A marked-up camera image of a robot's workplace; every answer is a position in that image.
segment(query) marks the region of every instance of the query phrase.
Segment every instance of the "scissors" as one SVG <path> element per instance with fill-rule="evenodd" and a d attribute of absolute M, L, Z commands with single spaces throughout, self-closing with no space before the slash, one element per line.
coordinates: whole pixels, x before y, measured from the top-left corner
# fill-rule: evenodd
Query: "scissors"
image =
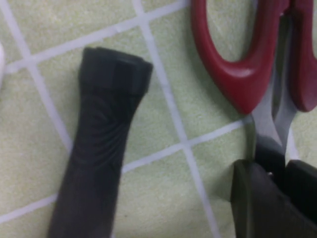
<path fill-rule="evenodd" d="M 256 129 L 254 159 L 278 182 L 285 168 L 287 138 L 296 112 L 309 112 L 317 105 L 313 0 L 259 0 L 250 50 L 238 62 L 225 61 L 217 52 L 208 29 L 206 4 L 206 0 L 192 1 L 191 23 L 198 53 L 223 95 L 239 112 L 251 114 Z M 273 116 L 274 58 L 280 16 L 284 14 L 291 14 L 293 23 L 285 54 L 284 82 Z"/>

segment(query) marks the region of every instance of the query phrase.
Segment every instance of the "tiled surface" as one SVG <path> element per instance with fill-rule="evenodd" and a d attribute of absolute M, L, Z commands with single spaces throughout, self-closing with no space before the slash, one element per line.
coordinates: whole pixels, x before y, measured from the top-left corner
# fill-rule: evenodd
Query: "tiled surface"
<path fill-rule="evenodd" d="M 6 63 L 11 63 L 15 60 L 21 59 L 19 50 L 16 43 L 13 40 L 12 34 L 9 30 L 8 25 L 0 11 L 0 42 L 5 49 L 5 61 Z"/>
<path fill-rule="evenodd" d="M 50 222 L 53 205 L 35 210 L 13 221 L 0 224 L 2 237 L 44 238 Z"/>
<path fill-rule="evenodd" d="M 235 235 L 230 205 L 232 163 L 250 155 L 252 149 L 248 146 L 246 137 L 246 131 L 250 129 L 249 125 L 193 148 L 219 232 L 224 238 Z"/>
<path fill-rule="evenodd" d="M 182 152 L 123 176 L 114 233 L 120 238 L 212 236 Z"/>
<path fill-rule="evenodd" d="M 317 109 L 299 114 L 293 124 L 295 142 L 300 158 L 317 167 Z"/>
<path fill-rule="evenodd" d="M 129 133 L 125 164 L 140 167 L 123 175 L 116 237 L 234 237 L 228 202 L 231 164 L 249 155 L 251 147 L 247 138 L 251 138 L 252 126 L 223 135 L 227 130 L 222 127 L 242 116 L 222 96 L 199 60 L 190 29 L 189 1 L 177 1 L 178 4 L 171 5 L 175 7 L 173 12 L 168 5 L 176 0 L 0 0 L 0 8 L 9 5 L 23 34 L 15 42 L 0 11 L 0 41 L 7 62 L 21 59 L 17 44 L 23 46 L 24 38 L 32 54 L 46 59 L 36 66 L 49 93 L 42 94 L 42 99 L 51 97 L 53 102 L 53 105 L 49 104 L 50 100 L 45 105 L 42 103 L 35 82 L 42 93 L 45 88 L 41 88 L 41 77 L 31 61 L 27 63 L 35 78 L 26 69 L 5 77 L 0 91 L 0 237 L 45 237 L 51 201 L 42 200 L 41 207 L 44 207 L 39 209 L 38 203 L 34 207 L 27 205 L 55 194 L 58 189 L 68 154 L 54 125 L 64 128 L 65 124 L 67 133 L 74 138 L 79 110 L 78 67 L 83 46 L 91 42 L 93 47 L 142 56 L 156 66 L 150 90 L 137 110 Z M 138 3 L 148 14 L 165 6 L 156 11 L 162 16 L 149 23 L 151 32 L 147 32 L 145 20 L 125 21 L 136 16 L 133 6 Z M 254 21 L 252 1 L 208 0 L 208 18 L 220 54 L 230 61 L 242 58 Z M 143 23 L 142 31 L 136 26 L 139 23 Z M 83 37 L 101 29 L 105 34 Z M 18 29 L 13 30 L 16 35 L 19 33 Z M 79 37 L 83 37 L 81 44 L 77 40 L 74 46 L 64 44 L 56 52 L 41 52 Z M 170 85 L 164 77 L 158 77 L 164 73 Z M 173 98 L 177 108 L 173 107 Z M 48 116 L 54 107 L 62 124 L 54 116 Z M 169 111 L 176 109 L 181 121 L 172 118 Z M 292 125 L 299 157 L 315 166 L 316 117 L 315 110 L 298 116 Z M 185 157 L 181 148 L 188 146 L 186 142 L 179 144 L 175 127 L 182 134 L 182 125 L 189 139 L 200 141 L 206 134 L 211 138 L 188 148 L 192 149 L 194 158 Z M 169 147 L 175 144 L 180 148 L 177 153 L 174 152 L 177 146 Z M 150 163 L 161 154 L 169 156 Z M 197 186 L 206 191 L 214 220 L 207 219 L 210 213 L 201 202 L 202 191 L 198 193 Z"/>
<path fill-rule="evenodd" d="M 158 7 L 168 5 L 177 0 L 142 0 L 144 11 L 151 11 Z"/>
<path fill-rule="evenodd" d="M 187 136 L 200 136 L 240 118 L 199 60 L 191 36 L 189 9 L 155 20 L 150 26 Z M 215 34 L 214 40 L 227 57 L 233 55 L 226 50 L 220 34 Z"/>
<path fill-rule="evenodd" d="M 33 53 L 135 16 L 130 0 L 8 0 Z"/>
<path fill-rule="evenodd" d="M 0 101 L 2 215 L 55 193 L 67 153 L 26 70 L 5 77 Z"/>
<path fill-rule="evenodd" d="M 121 50 L 149 59 L 144 38 L 137 27 L 90 46 Z M 82 49 L 77 49 L 39 65 L 54 104 L 72 138 L 76 132 L 79 112 L 77 72 L 81 53 Z M 154 72 L 150 91 L 143 99 L 133 120 L 125 163 L 165 149 L 178 141 L 164 94 Z"/>

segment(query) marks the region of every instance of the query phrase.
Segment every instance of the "light green tile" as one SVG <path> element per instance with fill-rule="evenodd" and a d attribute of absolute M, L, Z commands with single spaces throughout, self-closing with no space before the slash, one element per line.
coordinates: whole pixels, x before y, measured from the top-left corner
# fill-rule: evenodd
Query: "light green tile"
<path fill-rule="evenodd" d="M 106 38 L 92 46 L 116 49 L 149 60 L 149 54 L 139 28 Z M 82 49 L 77 49 L 39 65 L 54 104 L 72 138 L 76 132 L 79 112 L 77 72 L 81 53 Z M 125 163 L 140 159 L 175 143 L 178 143 L 178 137 L 156 73 L 153 72 L 150 90 L 143 98 L 132 123 Z"/>
<path fill-rule="evenodd" d="M 0 214 L 55 193 L 67 152 L 26 70 L 0 93 Z"/>
<path fill-rule="evenodd" d="M 317 167 L 317 109 L 300 113 L 292 128 L 300 159 Z"/>
<path fill-rule="evenodd" d="M 236 31 L 224 35 L 211 20 L 210 26 L 215 44 L 225 58 L 234 60 L 241 55 L 241 41 L 231 42 L 239 47 L 229 50 L 229 43 L 224 40 L 227 35 L 239 38 Z M 190 29 L 189 8 L 153 21 L 151 29 L 188 137 L 239 119 L 240 115 L 214 85 L 199 59 Z"/>
<path fill-rule="evenodd" d="M 123 175 L 114 230 L 120 238 L 212 237 L 182 152 Z"/>
<path fill-rule="evenodd" d="M 208 23 L 212 39 L 229 61 L 241 59 L 249 49 L 255 21 L 253 0 L 208 0 Z"/>
<path fill-rule="evenodd" d="M 317 11 L 317 0 L 314 0 L 314 13 Z M 313 47 L 314 54 L 317 57 L 317 14 L 314 14 L 313 18 Z"/>
<path fill-rule="evenodd" d="M 135 16 L 130 0 L 9 0 L 33 53 Z"/>
<path fill-rule="evenodd" d="M 234 161 L 250 155 L 246 133 L 252 126 L 237 129 L 222 137 L 193 147 L 200 175 L 209 195 L 212 211 L 223 238 L 235 235 L 230 195 Z"/>
<path fill-rule="evenodd" d="M 158 7 L 168 5 L 177 0 L 142 0 L 144 11 L 151 11 Z"/>
<path fill-rule="evenodd" d="M 0 11 L 0 42 L 3 45 L 5 51 L 6 63 L 13 62 L 21 59 L 19 50 L 15 44 L 15 41 L 11 35 L 10 29 L 6 24 L 2 12 Z"/>
<path fill-rule="evenodd" d="M 44 238 L 53 211 L 53 205 L 37 209 L 12 221 L 0 224 L 3 238 Z"/>

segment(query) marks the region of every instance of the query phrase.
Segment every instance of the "tile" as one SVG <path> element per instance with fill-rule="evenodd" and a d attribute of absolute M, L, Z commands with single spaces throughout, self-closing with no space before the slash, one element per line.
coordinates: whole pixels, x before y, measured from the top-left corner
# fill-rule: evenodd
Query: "tile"
<path fill-rule="evenodd" d="M 0 93 L 0 215 L 58 190 L 67 152 L 26 70 Z"/>
<path fill-rule="evenodd" d="M 0 237 L 44 238 L 52 211 L 53 205 L 51 204 L 0 224 Z"/>
<path fill-rule="evenodd" d="M 182 152 L 123 175 L 114 233 L 120 238 L 210 238 Z"/>
<path fill-rule="evenodd" d="M 199 173 L 223 238 L 235 237 L 230 205 L 233 162 L 251 154 L 246 133 L 251 125 L 193 147 Z"/>
<path fill-rule="evenodd" d="M 106 38 L 91 46 L 116 49 L 149 60 L 139 28 Z M 76 132 L 79 112 L 77 72 L 81 53 L 82 49 L 77 49 L 39 65 L 54 104 L 72 138 Z M 164 94 L 156 73 L 153 72 L 150 90 L 143 98 L 132 123 L 125 163 L 150 155 L 178 141 Z"/>
<path fill-rule="evenodd" d="M 314 13 L 317 11 L 317 1 L 314 0 Z M 313 49 L 315 57 L 317 57 L 317 14 L 313 18 Z"/>
<path fill-rule="evenodd" d="M 144 11 L 147 12 L 159 8 L 161 6 L 171 4 L 173 2 L 177 2 L 177 0 L 142 0 L 142 5 Z"/>
<path fill-rule="evenodd" d="M 130 0 L 8 0 L 32 53 L 135 16 Z"/>
<path fill-rule="evenodd" d="M 299 113 L 292 128 L 299 158 L 317 167 L 317 109 Z"/>
<path fill-rule="evenodd" d="M 16 46 L 14 38 L 10 32 L 10 29 L 1 11 L 0 11 L 0 42 L 3 45 L 4 51 L 5 51 L 6 63 L 11 63 L 13 61 L 21 59 L 19 49 Z"/>
<path fill-rule="evenodd" d="M 151 30 L 187 136 L 191 139 L 225 126 L 241 116 L 220 93 L 199 59 L 190 29 L 189 11 L 189 8 L 186 8 L 157 19 L 151 22 Z M 209 23 L 219 52 L 227 60 L 238 59 L 244 47 L 240 34 L 246 30 L 236 31 L 234 26 L 237 24 L 227 26 L 229 30 L 218 29 L 218 22 L 211 17 L 212 11 L 213 9 L 209 8 Z M 240 7 L 235 12 L 237 16 L 241 15 L 239 11 Z M 234 22 L 237 16 L 231 16 L 231 21 Z M 226 41 L 229 35 L 237 39 Z"/>

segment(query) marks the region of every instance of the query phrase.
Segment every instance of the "scissors blade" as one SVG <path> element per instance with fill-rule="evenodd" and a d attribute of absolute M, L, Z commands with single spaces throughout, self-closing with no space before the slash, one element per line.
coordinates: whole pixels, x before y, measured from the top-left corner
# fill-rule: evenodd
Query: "scissors blade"
<path fill-rule="evenodd" d="M 289 91 L 289 72 L 290 72 L 290 55 L 291 55 L 291 47 L 292 47 L 292 33 L 293 33 L 293 25 L 292 20 L 290 17 L 286 17 L 285 21 L 282 22 L 284 24 L 284 28 L 281 31 L 281 34 L 286 33 L 286 39 L 285 41 L 280 41 L 279 45 L 283 45 L 283 65 L 282 65 L 282 75 L 279 77 L 279 75 L 275 74 L 275 80 L 279 84 L 277 87 L 278 91 L 278 104 L 275 110 L 275 113 L 273 114 L 274 118 L 274 124 L 276 131 L 279 135 L 279 138 L 282 142 L 282 149 L 284 153 L 286 152 L 287 147 L 287 139 L 288 134 L 290 130 L 291 123 L 296 115 L 296 112 L 298 109 L 296 108 L 295 104 L 293 103 L 293 100 L 290 95 Z"/>

